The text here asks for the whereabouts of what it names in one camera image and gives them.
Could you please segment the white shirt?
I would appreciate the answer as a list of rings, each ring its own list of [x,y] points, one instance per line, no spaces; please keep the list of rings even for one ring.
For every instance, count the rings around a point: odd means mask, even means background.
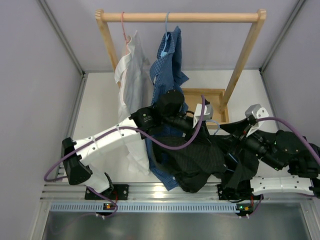
[[[152,98],[153,85],[145,66],[149,65],[139,33],[127,36],[128,43],[123,49],[114,79],[120,84],[118,94],[118,119],[123,121],[137,110],[149,106]],[[126,145],[128,150],[128,170],[133,173],[148,175],[150,164],[146,143],[139,139]]]

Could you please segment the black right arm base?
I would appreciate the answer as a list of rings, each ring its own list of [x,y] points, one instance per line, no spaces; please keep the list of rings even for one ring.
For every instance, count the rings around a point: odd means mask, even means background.
[[[238,188],[224,188],[222,184],[217,185],[217,193],[219,200],[225,201],[244,201],[244,200],[259,200],[261,195],[254,195],[253,189],[250,186],[239,186]]]

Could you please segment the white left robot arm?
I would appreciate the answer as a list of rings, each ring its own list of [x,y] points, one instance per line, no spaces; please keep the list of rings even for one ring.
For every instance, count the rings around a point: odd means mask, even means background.
[[[110,177],[91,164],[102,153],[112,151],[122,145],[135,143],[148,138],[156,145],[177,151],[188,147],[198,136],[203,122],[213,116],[210,102],[203,96],[197,104],[193,117],[182,112],[185,97],[180,91],[169,90],[160,96],[156,103],[143,107],[115,126],[98,134],[73,140],[68,137],[62,141],[62,163],[66,178],[71,186],[84,184],[93,189],[103,200],[113,195],[113,184]],[[180,146],[161,143],[154,135],[162,131],[163,125],[176,128],[189,135],[189,140]]]

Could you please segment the light blue wire hanger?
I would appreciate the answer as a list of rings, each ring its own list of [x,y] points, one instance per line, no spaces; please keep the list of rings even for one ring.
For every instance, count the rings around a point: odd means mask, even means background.
[[[209,120],[215,125],[213,134],[208,138],[208,149],[206,150],[206,163],[209,173],[215,176],[233,174],[238,166],[239,160],[232,153],[232,136],[230,134],[218,134],[222,125],[215,120]]]

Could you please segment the aluminium mounting rail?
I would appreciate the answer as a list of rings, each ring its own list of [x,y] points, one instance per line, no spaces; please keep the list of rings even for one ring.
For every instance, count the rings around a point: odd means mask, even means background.
[[[250,181],[255,196],[271,194],[299,194],[313,196],[312,181],[298,176],[254,177]],[[40,199],[43,201],[80,201],[85,199],[85,185],[69,185],[66,182],[46,183]],[[223,193],[217,182],[207,183],[197,193],[189,193],[176,187],[168,191],[161,183],[130,183],[127,200],[130,202],[218,201]]]

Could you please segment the blue hanger with clip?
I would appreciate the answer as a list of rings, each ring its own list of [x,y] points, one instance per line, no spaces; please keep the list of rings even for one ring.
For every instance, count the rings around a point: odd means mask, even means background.
[[[160,52],[161,58],[164,58],[168,54],[169,48],[170,48],[169,46],[170,33],[168,32],[169,15],[170,15],[170,12],[168,11],[165,17],[165,35],[164,35],[165,38],[164,38],[164,45],[163,45],[162,51]]]

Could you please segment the wooden clothes rack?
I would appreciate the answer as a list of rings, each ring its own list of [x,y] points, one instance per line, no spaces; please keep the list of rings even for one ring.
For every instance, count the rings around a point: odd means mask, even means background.
[[[226,89],[209,89],[207,94],[215,96],[213,107],[214,116],[221,124],[230,122],[228,103],[234,92],[236,84],[244,70],[249,56],[258,39],[261,29],[267,18],[267,11],[259,9],[256,13],[110,13],[103,9],[95,11],[95,20],[108,52],[112,68],[118,64],[115,45],[108,23],[250,23],[251,27],[235,64],[234,70]]]

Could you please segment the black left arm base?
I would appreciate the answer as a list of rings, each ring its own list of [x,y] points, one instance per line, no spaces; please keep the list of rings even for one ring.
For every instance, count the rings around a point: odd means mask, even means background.
[[[105,190],[100,193],[102,196],[107,197],[110,200],[127,200],[129,195],[129,185],[128,184],[115,184],[113,190]],[[85,191],[85,200],[103,200],[102,197],[96,195],[88,188]]]

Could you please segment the blue checked shirt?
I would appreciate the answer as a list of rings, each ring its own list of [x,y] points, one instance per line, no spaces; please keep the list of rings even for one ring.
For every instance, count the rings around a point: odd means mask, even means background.
[[[165,57],[160,57],[165,43],[165,34],[161,40],[157,52],[157,60],[152,64],[149,74],[153,82],[153,95],[151,104],[154,105],[158,98],[169,90],[181,92],[181,85],[189,80],[182,72],[182,36],[181,29],[176,26],[173,31],[169,31],[169,51]],[[170,191],[178,186],[175,177],[156,167],[152,159],[153,142],[145,140],[146,151],[149,159],[150,171],[163,183],[166,190]]]

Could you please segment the dark pinstriped shirt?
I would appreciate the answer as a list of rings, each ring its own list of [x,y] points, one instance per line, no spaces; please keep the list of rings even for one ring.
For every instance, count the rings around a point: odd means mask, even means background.
[[[259,159],[249,151],[237,152],[238,136],[243,129],[244,121],[223,124],[222,129],[231,135],[233,146],[232,153],[239,160],[235,172],[232,174],[213,175],[209,173],[206,163],[206,151],[209,146],[210,133],[206,125],[202,125],[196,139],[186,148],[180,150],[165,149],[152,142],[152,160],[155,166],[175,177],[175,180],[185,192],[196,193],[208,181],[210,176],[215,176],[221,180],[224,188],[237,189],[241,182],[250,180],[258,172]],[[154,138],[159,142],[177,147],[186,143],[190,135],[170,130],[167,125],[163,125],[162,131]]]

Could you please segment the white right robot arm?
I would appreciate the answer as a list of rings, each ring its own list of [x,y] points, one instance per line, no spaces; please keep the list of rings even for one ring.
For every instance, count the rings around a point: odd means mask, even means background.
[[[231,134],[219,146],[227,170],[221,185],[230,198],[248,199],[269,193],[297,193],[319,198],[319,146],[293,132],[258,130],[250,136]]]

